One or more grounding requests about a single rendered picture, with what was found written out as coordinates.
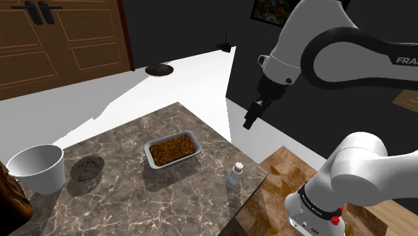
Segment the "small dark brown object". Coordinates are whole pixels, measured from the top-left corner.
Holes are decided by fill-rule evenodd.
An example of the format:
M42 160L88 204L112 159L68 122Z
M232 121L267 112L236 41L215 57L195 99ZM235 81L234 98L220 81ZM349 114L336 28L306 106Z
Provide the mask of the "small dark brown object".
M227 42L228 34L225 34L225 39L223 43L216 44L216 48L223 52L230 53L232 46Z

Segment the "wooden patterned robot stand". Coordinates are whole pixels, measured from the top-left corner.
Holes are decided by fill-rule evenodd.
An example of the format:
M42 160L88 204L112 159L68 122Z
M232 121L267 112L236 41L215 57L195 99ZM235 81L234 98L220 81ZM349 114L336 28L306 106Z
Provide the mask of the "wooden patterned robot stand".
M260 188L218 236L297 236L289 226L285 197L316 171L286 147L260 163L268 172ZM376 206L344 206L346 236L418 236L418 216L393 200Z

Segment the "white salt shaker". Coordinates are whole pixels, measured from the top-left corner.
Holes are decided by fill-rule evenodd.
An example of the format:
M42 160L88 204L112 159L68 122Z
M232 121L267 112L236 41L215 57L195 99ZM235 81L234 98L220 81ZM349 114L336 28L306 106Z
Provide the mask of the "white salt shaker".
M235 189L239 187L240 179L243 173L243 164L237 162L230 171L227 179L226 179L226 186Z

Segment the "dark brown round plate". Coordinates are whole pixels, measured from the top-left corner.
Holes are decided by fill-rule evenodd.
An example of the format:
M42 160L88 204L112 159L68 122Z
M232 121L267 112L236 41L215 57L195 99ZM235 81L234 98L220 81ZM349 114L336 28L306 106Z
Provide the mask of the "dark brown round plate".
M147 66L145 72L152 76L166 76L174 71L173 67L167 64L153 64Z

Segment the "grey tray with brown food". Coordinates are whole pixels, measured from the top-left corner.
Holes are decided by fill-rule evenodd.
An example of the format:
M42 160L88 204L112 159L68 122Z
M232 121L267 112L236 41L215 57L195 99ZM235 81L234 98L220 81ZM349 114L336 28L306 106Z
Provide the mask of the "grey tray with brown food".
M149 166L158 170L200 154L202 146L191 131L185 130L148 141L143 149Z

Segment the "light wooden panel furniture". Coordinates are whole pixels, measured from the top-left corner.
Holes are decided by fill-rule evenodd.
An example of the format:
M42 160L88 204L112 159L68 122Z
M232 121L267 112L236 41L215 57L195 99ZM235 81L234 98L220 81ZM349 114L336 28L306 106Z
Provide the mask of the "light wooden panel furniture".
M418 113L418 91L403 90L393 104Z

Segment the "dark grey round disc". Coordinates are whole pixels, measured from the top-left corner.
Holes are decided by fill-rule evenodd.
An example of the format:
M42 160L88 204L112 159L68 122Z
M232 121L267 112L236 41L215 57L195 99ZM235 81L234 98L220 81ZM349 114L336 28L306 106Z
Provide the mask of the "dark grey round disc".
M70 176L77 182L90 180L103 169L105 161L100 156L86 156L77 161L70 170Z

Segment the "brown wooden door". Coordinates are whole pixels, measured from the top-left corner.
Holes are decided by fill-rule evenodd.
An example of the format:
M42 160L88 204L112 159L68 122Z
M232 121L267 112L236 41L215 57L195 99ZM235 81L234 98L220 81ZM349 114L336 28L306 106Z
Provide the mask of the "brown wooden door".
M123 0L0 0L0 101L134 69Z

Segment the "white bowl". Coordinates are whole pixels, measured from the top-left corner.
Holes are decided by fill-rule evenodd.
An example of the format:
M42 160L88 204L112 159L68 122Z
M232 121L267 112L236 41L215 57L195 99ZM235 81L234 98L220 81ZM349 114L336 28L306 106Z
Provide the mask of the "white bowl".
M6 164L9 174L39 194L51 194L65 183L64 151L43 144L15 154Z

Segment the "brown rounded object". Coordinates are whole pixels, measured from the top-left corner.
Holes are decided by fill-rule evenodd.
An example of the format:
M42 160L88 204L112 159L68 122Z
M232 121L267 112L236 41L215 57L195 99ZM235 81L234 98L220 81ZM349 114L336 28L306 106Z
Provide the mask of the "brown rounded object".
M0 162L0 236L8 236L26 224L32 212L21 186Z

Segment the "dark framed wall picture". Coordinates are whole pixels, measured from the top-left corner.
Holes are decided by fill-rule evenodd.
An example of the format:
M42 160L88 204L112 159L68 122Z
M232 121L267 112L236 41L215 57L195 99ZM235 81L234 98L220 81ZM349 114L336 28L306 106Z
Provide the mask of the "dark framed wall picture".
M255 0L251 19L283 27L300 0Z

